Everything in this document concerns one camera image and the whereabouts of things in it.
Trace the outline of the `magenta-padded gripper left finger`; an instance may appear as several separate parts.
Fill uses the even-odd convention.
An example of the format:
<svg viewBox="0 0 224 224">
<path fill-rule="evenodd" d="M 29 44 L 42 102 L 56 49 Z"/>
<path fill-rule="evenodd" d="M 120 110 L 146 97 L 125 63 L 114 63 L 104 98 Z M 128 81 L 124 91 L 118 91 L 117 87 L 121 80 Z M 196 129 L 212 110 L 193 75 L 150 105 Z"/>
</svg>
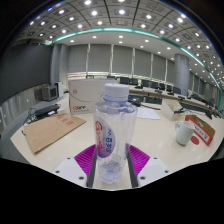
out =
<svg viewBox="0 0 224 224">
<path fill-rule="evenodd" d="M 91 188 L 94 183 L 97 153 L 89 146 L 74 157 L 65 158 L 53 173 L 81 187 Z"/>
</svg>

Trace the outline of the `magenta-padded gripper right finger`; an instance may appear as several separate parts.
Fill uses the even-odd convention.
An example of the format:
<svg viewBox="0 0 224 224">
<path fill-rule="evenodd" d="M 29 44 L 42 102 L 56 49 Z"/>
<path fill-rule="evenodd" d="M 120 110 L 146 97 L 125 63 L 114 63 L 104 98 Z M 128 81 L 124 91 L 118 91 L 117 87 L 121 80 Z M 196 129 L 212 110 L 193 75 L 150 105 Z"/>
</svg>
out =
<svg viewBox="0 0 224 224">
<path fill-rule="evenodd" d="M 133 188 L 146 186 L 170 174 L 158 157 L 150 157 L 133 145 L 127 146 L 127 161 Z"/>
</svg>

